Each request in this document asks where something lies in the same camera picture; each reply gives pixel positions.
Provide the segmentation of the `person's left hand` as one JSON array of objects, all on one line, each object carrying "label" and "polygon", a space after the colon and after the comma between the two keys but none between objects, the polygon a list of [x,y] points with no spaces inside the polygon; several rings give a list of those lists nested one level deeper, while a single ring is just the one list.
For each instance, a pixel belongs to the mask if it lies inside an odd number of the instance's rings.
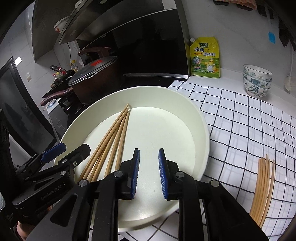
[{"label": "person's left hand", "polygon": [[18,222],[16,225],[16,233],[21,240],[26,240],[35,227],[35,225],[22,224]]}]

